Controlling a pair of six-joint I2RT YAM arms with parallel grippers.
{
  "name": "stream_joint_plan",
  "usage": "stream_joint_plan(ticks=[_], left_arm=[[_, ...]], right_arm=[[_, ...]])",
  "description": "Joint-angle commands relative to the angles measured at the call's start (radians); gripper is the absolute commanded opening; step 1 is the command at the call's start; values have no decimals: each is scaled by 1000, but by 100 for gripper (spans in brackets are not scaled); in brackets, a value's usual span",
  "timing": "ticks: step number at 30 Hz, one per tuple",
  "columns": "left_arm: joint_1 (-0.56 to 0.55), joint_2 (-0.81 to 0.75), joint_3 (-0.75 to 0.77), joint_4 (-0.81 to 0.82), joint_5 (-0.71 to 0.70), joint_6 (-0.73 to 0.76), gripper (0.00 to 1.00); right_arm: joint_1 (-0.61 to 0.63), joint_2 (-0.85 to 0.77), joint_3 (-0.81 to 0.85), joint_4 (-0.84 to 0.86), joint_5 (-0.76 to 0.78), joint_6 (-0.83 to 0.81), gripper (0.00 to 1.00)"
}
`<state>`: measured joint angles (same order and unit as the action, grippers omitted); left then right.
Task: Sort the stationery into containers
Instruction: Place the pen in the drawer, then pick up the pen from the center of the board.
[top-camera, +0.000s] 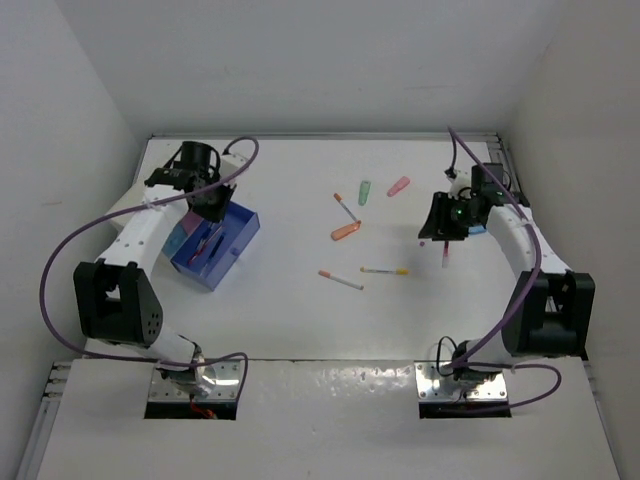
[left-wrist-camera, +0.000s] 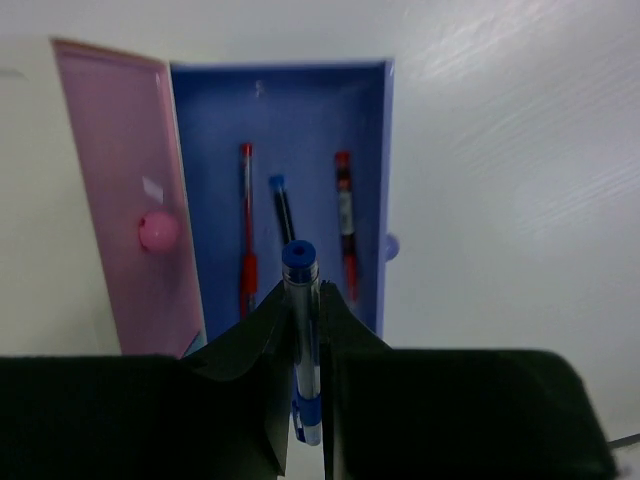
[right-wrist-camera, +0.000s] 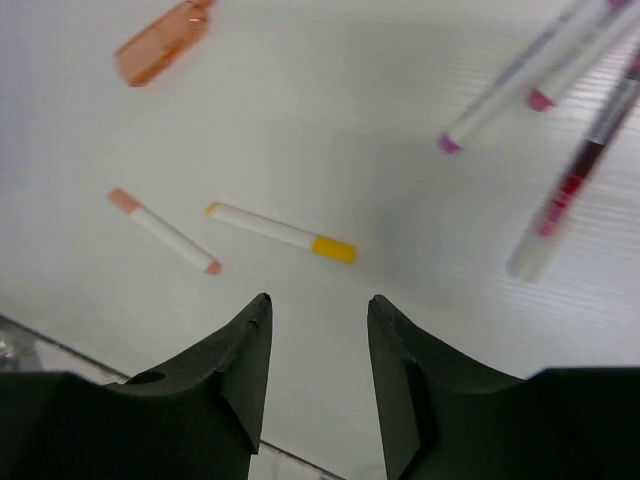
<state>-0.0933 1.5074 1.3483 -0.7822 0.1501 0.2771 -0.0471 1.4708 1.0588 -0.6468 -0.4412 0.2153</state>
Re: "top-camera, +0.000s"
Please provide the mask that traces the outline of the pink drawer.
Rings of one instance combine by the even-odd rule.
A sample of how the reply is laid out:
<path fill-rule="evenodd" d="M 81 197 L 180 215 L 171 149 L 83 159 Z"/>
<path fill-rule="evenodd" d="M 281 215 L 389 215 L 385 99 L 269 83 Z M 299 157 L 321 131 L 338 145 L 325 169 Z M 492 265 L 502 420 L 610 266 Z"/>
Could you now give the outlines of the pink drawer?
<path fill-rule="evenodd" d="M 187 235 L 191 235 L 201 224 L 202 218 L 193 213 L 188 212 L 181 220 L 181 226 Z"/>

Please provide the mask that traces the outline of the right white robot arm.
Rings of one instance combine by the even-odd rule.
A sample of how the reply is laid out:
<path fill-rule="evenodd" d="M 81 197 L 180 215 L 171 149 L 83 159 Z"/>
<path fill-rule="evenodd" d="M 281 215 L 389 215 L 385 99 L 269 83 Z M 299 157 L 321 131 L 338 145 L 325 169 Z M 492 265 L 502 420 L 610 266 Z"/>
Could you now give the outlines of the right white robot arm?
<path fill-rule="evenodd" d="M 553 251 L 526 197 L 502 185 L 502 165 L 484 163 L 470 171 L 450 167 L 445 175 L 451 186 L 434 194 L 419 239 L 463 241 L 482 227 L 498 242 L 516 280 L 496 333 L 460 342 L 445 375 L 471 381 L 525 360 L 584 356 L 593 277 Z"/>

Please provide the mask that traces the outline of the purple-blue drawer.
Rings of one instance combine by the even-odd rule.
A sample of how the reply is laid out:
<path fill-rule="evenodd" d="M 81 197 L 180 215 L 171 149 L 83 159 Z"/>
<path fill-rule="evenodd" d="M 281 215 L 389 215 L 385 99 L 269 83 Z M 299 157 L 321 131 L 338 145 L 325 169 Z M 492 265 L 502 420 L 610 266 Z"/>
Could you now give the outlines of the purple-blue drawer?
<path fill-rule="evenodd" d="M 192 265 L 188 265 L 187 262 L 199 240 L 207 231 L 220 225 L 224 227 L 222 232 L 226 233 L 226 237 L 215 262 L 205 266 L 216 237 L 220 233 L 211 241 L 204 253 Z M 179 273 L 214 291 L 259 229 L 260 220 L 256 212 L 231 202 L 222 222 L 212 223 L 202 219 L 199 227 L 188 235 L 179 251 L 169 261 Z"/>

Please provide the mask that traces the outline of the red gel pen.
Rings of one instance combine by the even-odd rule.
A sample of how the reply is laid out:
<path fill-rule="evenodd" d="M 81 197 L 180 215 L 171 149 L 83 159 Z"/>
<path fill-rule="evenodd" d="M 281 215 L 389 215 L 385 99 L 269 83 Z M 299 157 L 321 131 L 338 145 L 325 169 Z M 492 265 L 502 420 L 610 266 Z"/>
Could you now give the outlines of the red gel pen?
<path fill-rule="evenodd" d="M 187 262 L 188 265 L 192 265 L 204 253 L 204 251 L 208 247 L 209 241 L 210 241 L 210 236 L 209 235 L 203 236 L 199 240 L 199 242 L 198 242 L 193 254 L 191 255 L 191 257 L 189 258 L 189 260 Z"/>

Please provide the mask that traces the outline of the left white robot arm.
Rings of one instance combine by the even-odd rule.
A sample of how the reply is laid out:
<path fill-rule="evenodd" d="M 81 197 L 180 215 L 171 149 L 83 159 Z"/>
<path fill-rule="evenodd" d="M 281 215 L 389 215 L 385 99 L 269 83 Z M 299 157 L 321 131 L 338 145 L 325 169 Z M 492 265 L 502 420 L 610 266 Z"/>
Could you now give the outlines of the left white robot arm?
<path fill-rule="evenodd" d="M 233 184 L 215 188 L 222 159 L 210 145 L 185 141 L 143 183 L 136 211 L 94 262 L 80 263 L 73 282 L 83 334 L 157 359 L 161 376 L 191 396 L 214 388 L 214 370 L 201 348 L 165 325 L 149 277 L 174 229 L 193 213 L 223 220 Z"/>

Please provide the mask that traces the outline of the pink capped pen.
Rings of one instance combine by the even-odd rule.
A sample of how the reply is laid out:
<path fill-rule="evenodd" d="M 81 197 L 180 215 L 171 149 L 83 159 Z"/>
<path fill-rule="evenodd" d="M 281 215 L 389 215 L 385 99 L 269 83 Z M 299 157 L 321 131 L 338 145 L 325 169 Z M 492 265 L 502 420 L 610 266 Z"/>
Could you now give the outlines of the pink capped pen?
<path fill-rule="evenodd" d="M 445 241 L 442 254 L 442 268 L 446 268 L 449 264 L 449 241 Z"/>

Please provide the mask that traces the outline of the blue striped pen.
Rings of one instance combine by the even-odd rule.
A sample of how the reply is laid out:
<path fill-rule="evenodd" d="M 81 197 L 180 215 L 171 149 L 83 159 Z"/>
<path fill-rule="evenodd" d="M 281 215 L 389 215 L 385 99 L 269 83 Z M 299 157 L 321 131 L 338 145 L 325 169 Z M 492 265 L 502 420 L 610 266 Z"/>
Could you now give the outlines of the blue striped pen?
<path fill-rule="evenodd" d="M 222 247 L 224 241 L 225 241 L 225 237 L 226 237 L 226 233 L 225 232 L 221 232 L 217 237 L 216 237 L 216 242 L 213 245 L 213 248 L 211 249 L 207 261 L 205 263 L 205 266 L 211 265 L 215 262 L 216 256 L 218 255 L 218 251 L 220 250 L 220 248 Z"/>

